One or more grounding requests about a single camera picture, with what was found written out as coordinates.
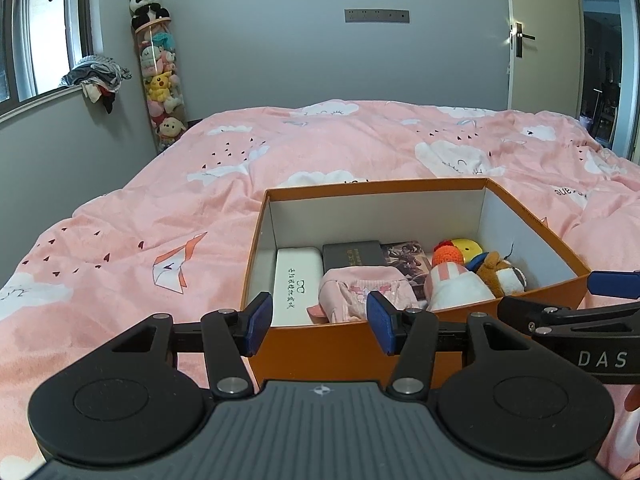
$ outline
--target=stuffed toy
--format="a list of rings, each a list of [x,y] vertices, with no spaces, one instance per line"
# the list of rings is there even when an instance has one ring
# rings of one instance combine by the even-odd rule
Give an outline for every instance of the stuffed toy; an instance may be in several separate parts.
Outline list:
[[[453,262],[431,269],[424,281],[424,295],[432,312],[495,299],[477,274]]]
[[[173,74],[169,76],[169,82],[171,83],[172,94],[173,94],[174,93],[173,90],[176,89],[178,86],[180,86],[180,78],[178,77],[177,74]]]
[[[162,106],[162,103],[147,99],[146,107],[149,108],[149,115],[154,120],[154,122],[160,124],[162,121],[164,121],[164,107]]]
[[[496,298],[521,294],[527,286],[522,271],[500,259],[500,254],[495,251],[487,254],[477,275]]]
[[[145,28],[145,43],[154,44],[157,46],[163,46],[166,50],[175,50],[175,48],[169,48],[166,46],[163,40],[156,41],[156,38],[162,37],[162,34],[169,34],[169,29],[165,25],[165,22],[158,22],[156,24],[151,25],[150,27]]]
[[[164,139],[175,139],[187,131],[187,127],[175,117],[167,117],[158,126],[158,135]]]
[[[162,49],[157,46],[148,46],[140,54],[140,68],[142,69],[142,77],[153,77],[162,72],[164,61],[162,60]]]
[[[161,0],[129,0],[129,9],[133,16],[131,27],[138,30],[149,22],[159,18],[169,18],[169,11],[161,5]]]
[[[176,97],[174,97],[173,95],[170,95],[167,99],[164,100],[164,111],[167,114],[172,114],[175,112],[175,109],[184,104],[184,101],[182,100],[182,96],[178,95]]]
[[[473,240],[458,238],[457,240],[452,240],[451,243],[453,243],[457,248],[460,249],[460,252],[465,258],[465,267],[466,264],[468,264],[471,260],[478,256],[478,254],[482,254],[482,247],[480,247],[480,245]]]
[[[165,50],[175,52],[174,37],[168,32],[158,32],[151,37],[153,44],[159,45]]]
[[[175,54],[160,47],[160,61],[164,65],[164,68],[160,72],[172,72],[175,70]]]
[[[151,80],[147,91],[149,99],[163,103],[171,97],[171,92],[169,92],[171,88],[171,82],[169,81],[170,76],[171,72],[165,72]]]
[[[462,252],[451,240],[445,240],[433,248],[431,264],[435,267],[436,265],[443,264],[445,262],[452,262],[459,265],[465,264]]]

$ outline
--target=wall socket panel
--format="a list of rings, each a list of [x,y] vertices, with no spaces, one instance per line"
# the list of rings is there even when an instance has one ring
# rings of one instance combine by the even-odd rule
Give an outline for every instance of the wall socket panel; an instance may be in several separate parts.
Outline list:
[[[394,9],[344,9],[344,21],[347,23],[409,23],[409,11]]]

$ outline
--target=door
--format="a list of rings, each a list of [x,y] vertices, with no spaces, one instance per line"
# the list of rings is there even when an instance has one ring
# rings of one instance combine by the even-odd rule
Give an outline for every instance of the door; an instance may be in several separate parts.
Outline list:
[[[577,117],[584,63],[581,0],[510,0],[509,4],[509,108]]]

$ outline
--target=pink cloth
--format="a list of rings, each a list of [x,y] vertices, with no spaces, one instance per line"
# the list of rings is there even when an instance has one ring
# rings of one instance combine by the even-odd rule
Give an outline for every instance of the pink cloth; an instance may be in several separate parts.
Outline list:
[[[414,290],[395,267],[329,270],[320,282],[320,307],[330,323],[364,321],[367,319],[367,296],[374,290],[398,310],[418,308]]]
[[[124,189],[42,234],[0,290],[0,477],[39,460],[26,407],[43,380],[150,314],[188,322],[238,307],[265,189],[475,175],[497,180],[591,268],[640,269],[640,168],[571,118],[328,102],[204,120]],[[204,384],[202,359],[181,359]],[[610,387],[617,428],[629,418],[624,389]],[[600,455],[616,475],[640,463],[625,435]]]

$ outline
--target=screw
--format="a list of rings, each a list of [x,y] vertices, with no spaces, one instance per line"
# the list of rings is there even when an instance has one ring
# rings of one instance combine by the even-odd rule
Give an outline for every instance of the screw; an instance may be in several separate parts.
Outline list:
[[[244,392],[249,387],[249,383],[240,377],[227,377],[219,380],[216,386],[224,394],[232,395]]]
[[[396,379],[393,384],[393,389],[399,394],[413,395],[421,392],[424,388],[424,383],[421,380],[414,379],[413,377],[403,377],[402,379]]]

